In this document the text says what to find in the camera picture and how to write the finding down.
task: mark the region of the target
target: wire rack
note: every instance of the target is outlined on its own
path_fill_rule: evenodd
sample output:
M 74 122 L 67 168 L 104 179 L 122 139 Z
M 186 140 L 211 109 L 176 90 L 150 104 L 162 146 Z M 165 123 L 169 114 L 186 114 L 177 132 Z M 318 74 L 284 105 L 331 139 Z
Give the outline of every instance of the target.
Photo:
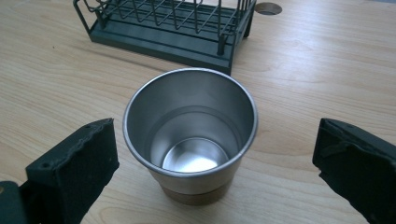
M 231 74 L 233 55 L 247 37 L 256 0 L 82 0 L 96 21 L 89 27 L 74 7 L 92 42 Z

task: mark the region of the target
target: metal wire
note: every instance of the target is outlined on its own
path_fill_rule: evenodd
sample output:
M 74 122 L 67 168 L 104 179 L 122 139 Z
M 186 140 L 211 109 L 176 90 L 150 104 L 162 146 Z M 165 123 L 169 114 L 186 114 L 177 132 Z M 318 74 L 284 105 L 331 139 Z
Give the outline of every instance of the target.
M 251 3 L 251 0 L 237 1 L 236 8 L 222 7 L 221 0 L 216 6 L 205 5 L 203 0 L 96 0 L 97 6 L 90 6 L 87 0 L 84 3 L 90 12 L 113 21 L 145 22 L 145 26 L 151 24 L 153 28 L 172 25 L 181 33 L 187 29 L 197 35 L 209 32 L 226 36 L 234 34 Z

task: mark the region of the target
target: wooden table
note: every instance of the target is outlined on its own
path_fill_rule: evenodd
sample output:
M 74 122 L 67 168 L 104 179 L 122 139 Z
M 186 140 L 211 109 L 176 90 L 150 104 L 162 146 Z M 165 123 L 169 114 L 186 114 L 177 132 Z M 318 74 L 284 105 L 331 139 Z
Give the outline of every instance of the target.
M 92 43 L 72 1 L 1 1 L 0 180 L 23 183 L 74 130 L 114 118 L 120 169 L 82 223 L 364 223 L 312 153 L 323 117 L 396 144 L 396 4 L 276 3 L 276 16 L 255 13 L 233 64 L 259 110 L 256 139 L 226 196 L 191 207 L 163 194 L 121 129 L 136 90 L 185 65 Z

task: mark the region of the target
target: round hole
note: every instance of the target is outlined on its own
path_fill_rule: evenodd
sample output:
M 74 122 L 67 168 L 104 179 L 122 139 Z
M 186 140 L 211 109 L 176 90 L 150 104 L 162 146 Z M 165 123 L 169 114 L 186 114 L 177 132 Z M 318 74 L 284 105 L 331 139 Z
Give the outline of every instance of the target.
M 275 3 L 259 3 L 254 10 L 262 15 L 274 16 L 282 12 L 282 7 Z
M 50 164 L 49 164 L 48 162 L 43 162 L 43 163 L 41 164 L 41 167 L 43 167 L 43 168 L 49 168 L 49 167 L 50 167 Z

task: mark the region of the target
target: wood grain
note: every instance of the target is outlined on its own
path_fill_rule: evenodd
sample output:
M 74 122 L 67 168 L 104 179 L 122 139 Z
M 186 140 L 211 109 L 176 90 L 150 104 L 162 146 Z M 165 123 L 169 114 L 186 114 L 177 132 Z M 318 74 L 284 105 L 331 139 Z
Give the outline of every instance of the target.
M 111 117 L 120 169 L 82 223 L 364 223 L 311 159 L 323 117 L 396 144 L 396 4 L 276 3 L 279 15 L 254 15 L 233 65 L 259 110 L 255 142 L 226 196 L 191 207 L 163 194 L 121 129 L 134 92 L 184 65 L 92 43 L 71 1 L 1 1 L 0 180 L 23 183 L 30 162 Z

